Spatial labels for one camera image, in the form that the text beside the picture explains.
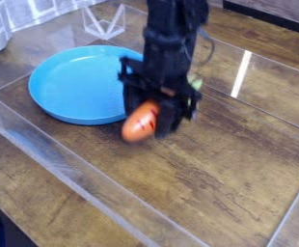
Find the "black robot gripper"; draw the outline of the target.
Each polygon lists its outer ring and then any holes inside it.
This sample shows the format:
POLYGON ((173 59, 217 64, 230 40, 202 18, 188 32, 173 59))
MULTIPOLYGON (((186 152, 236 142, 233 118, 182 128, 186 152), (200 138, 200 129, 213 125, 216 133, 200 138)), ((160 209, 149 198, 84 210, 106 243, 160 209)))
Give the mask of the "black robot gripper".
MULTIPOLYGON (((120 58, 118 80, 134 75, 156 87, 176 88, 180 80, 188 76, 197 34, 162 35, 149 28, 144 29, 142 60, 129 56, 120 58)), ((124 85, 125 113, 129 116, 145 99, 144 89, 124 85)), ((164 139, 178 128, 182 119, 182 103, 178 99, 160 102, 154 137, 164 139)))

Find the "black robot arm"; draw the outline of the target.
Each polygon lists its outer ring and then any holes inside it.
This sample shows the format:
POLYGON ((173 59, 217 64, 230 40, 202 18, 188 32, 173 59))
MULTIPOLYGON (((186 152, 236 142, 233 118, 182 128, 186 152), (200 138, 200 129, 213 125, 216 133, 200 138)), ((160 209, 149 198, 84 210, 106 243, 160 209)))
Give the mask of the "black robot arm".
POLYGON ((146 0, 142 59, 120 58, 125 112, 153 100, 160 107, 154 136, 165 138, 192 119, 201 94, 189 84, 197 32, 208 19, 206 0, 146 0))

